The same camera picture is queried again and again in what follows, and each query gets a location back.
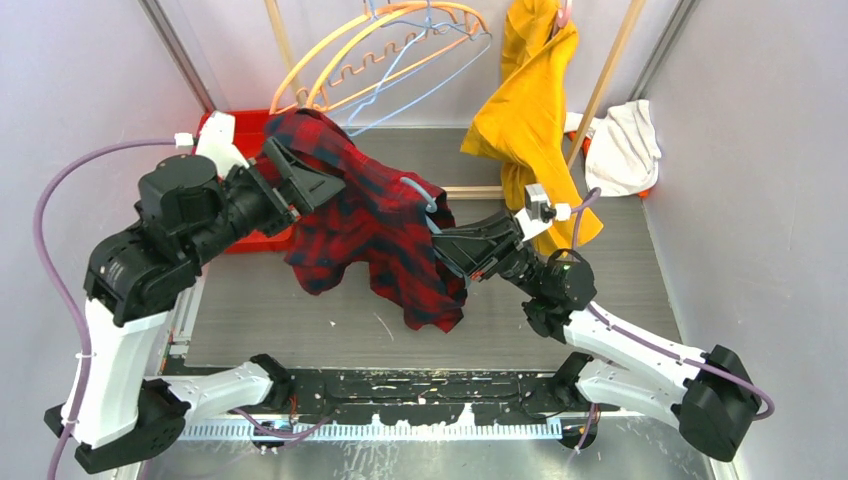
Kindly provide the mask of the yellow pleated skirt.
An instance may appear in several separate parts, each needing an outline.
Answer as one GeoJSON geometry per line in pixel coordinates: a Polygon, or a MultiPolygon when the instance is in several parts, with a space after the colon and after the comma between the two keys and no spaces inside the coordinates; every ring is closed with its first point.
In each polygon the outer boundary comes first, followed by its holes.
{"type": "Polygon", "coordinates": [[[554,203],[577,206],[581,196],[562,151],[567,66],[578,46],[573,23],[555,26],[561,4],[523,0],[506,13],[501,83],[473,117],[460,150],[496,160],[508,209],[525,204],[529,184],[543,186],[554,203]]]}

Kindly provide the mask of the pink plastic hanger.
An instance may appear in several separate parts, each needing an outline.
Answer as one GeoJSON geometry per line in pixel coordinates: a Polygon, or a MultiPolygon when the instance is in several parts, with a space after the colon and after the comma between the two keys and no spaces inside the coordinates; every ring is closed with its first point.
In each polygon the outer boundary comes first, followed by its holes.
{"type": "Polygon", "coordinates": [[[567,26],[571,19],[572,9],[572,0],[561,0],[559,2],[559,7],[556,13],[555,24],[553,29],[554,32],[562,30],[567,26]]]}

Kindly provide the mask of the red plaid garment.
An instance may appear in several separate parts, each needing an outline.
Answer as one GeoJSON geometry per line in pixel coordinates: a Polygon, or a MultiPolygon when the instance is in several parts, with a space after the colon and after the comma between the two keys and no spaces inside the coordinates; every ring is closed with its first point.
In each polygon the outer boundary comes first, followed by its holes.
{"type": "Polygon", "coordinates": [[[464,317],[465,282],[436,257],[425,201],[400,178],[414,179],[433,196],[438,212],[430,217],[440,228],[451,228],[455,219],[444,190],[367,156],[316,110],[273,116],[264,133],[305,164],[345,182],[342,192],[291,229],[285,261],[301,287],[320,295],[338,286],[350,265],[364,262],[371,290],[402,308],[407,327],[450,332],[464,317]]]}

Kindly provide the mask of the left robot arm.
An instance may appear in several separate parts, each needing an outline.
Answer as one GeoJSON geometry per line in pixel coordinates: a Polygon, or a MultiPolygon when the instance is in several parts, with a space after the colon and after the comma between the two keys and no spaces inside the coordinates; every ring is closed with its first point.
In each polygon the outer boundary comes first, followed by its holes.
{"type": "Polygon", "coordinates": [[[275,139],[262,151],[277,183],[230,145],[162,160],[139,179],[138,220],[93,249],[85,304],[70,306],[81,343],[74,384],[44,415],[61,443],[76,440],[86,473],[153,459],[198,421],[290,403],[292,379],[267,354],[196,379],[145,375],[160,329],[205,265],[253,232],[285,230],[344,189],[275,139]]]}

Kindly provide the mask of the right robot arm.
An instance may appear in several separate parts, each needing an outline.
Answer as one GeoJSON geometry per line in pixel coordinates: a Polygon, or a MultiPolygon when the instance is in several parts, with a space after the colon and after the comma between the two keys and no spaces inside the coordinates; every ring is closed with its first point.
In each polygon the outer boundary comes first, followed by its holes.
{"type": "Polygon", "coordinates": [[[574,347],[551,380],[567,410],[622,407],[674,429],[693,448],[733,460],[751,425],[774,403],[756,387],[740,356],[655,335],[601,307],[590,264],[562,248],[542,259],[531,247],[553,224],[551,213],[496,213],[432,235],[436,255],[471,281],[499,276],[528,295],[522,309],[531,329],[574,347]]]}

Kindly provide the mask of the wooden clothes rack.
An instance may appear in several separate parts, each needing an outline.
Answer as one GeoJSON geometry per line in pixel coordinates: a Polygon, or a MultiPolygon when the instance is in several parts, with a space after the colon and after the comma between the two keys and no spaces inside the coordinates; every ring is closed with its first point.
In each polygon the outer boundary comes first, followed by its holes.
{"type": "MultiPolygon", "coordinates": [[[[368,1],[362,2],[362,14],[351,19],[342,26],[337,27],[330,34],[325,36],[320,42],[318,42],[314,47],[312,47],[312,49],[309,50],[307,54],[305,54],[300,60],[298,60],[297,63],[295,63],[293,62],[293,54],[291,51],[291,46],[289,43],[288,35],[286,33],[278,1],[263,1],[265,9],[267,11],[268,19],[271,24],[271,29],[275,38],[275,42],[282,57],[283,63],[288,69],[287,76],[284,78],[284,80],[280,82],[271,99],[270,107],[268,109],[269,115],[279,114],[295,107],[314,108],[323,112],[340,112],[340,107],[349,105],[353,100],[361,99],[363,97],[365,89],[368,87],[372,87],[377,83],[376,82],[370,86],[363,87],[361,90],[349,95],[348,97],[342,100],[334,102],[329,98],[329,89],[334,88],[334,86],[343,84],[348,78],[352,78],[356,75],[361,74],[362,72],[366,71],[369,66],[376,66],[380,62],[385,61],[387,58],[394,58],[396,53],[398,53],[404,43],[412,38],[413,33],[407,34],[403,38],[401,43],[395,41],[388,41],[382,47],[382,53],[369,52],[364,54],[360,66],[354,66],[352,64],[341,65],[342,61],[350,54],[350,52],[356,45],[358,45],[367,37],[372,35],[376,30],[380,29],[375,27],[375,25],[372,24],[371,18],[366,15],[366,3],[368,1]],[[332,59],[328,62],[327,66],[323,68],[323,70],[317,76],[317,79],[314,81],[311,87],[307,88],[298,86],[300,85],[300,81],[298,80],[298,78],[301,71],[308,63],[310,63],[315,58],[316,55],[318,55],[323,50],[326,50],[340,36],[365,24],[367,25],[365,27],[362,27],[362,29],[358,31],[358,33],[356,33],[348,41],[348,43],[340,47],[339,51],[334,54],[334,57],[332,57],[332,59]],[[280,106],[279,104],[280,101],[283,99],[284,93],[289,90],[293,98],[292,103],[286,106],[280,106]]],[[[378,14],[398,14],[400,12],[400,9],[396,5],[401,2],[404,1],[400,1],[397,3],[391,3],[390,1],[387,1],[386,5],[380,7],[375,6],[375,9],[378,14]]],[[[632,34],[636,23],[639,20],[642,10],[646,5],[646,2],[647,1],[629,1],[628,8],[626,10],[624,18],[622,19],[620,27],[618,28],[615,40],[613,41],[609,54],[607,55],[607,59],[605,60],[605,64],[600,73],[600,76],[596,81],[588,105],[586,106],[586,112],[584,113],[583,123],[578,129],[579,135],[583,135],[585,137],[585,131],[588,129],[589,124],[588,117],[596,113],[599,102],[608,88],[611,75],[613,74],[618,65],[624,47],[628,43],[628,40],[632,34]]],[[[445,187],[445,190],[449,196],[460,200],[495,200],[503,198],[501,187],[498,186],[449,186],[445,187]]]]}

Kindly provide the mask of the teal plastic hanger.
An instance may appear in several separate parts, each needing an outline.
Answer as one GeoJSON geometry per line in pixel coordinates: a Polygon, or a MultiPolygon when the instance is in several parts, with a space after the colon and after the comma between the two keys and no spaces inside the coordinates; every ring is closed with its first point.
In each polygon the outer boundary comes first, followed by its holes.
{"type": "Polygon", "coordinates": [[[409,177],[401,177],[400,181],[408,187],[415,190],[425,201],[425,222],[430,232],[434,235],[441,234],[442,229],[432,220],[431,214],[438,212],[438,204],[433,196],[431,196],[418,182],[409,177]]]}

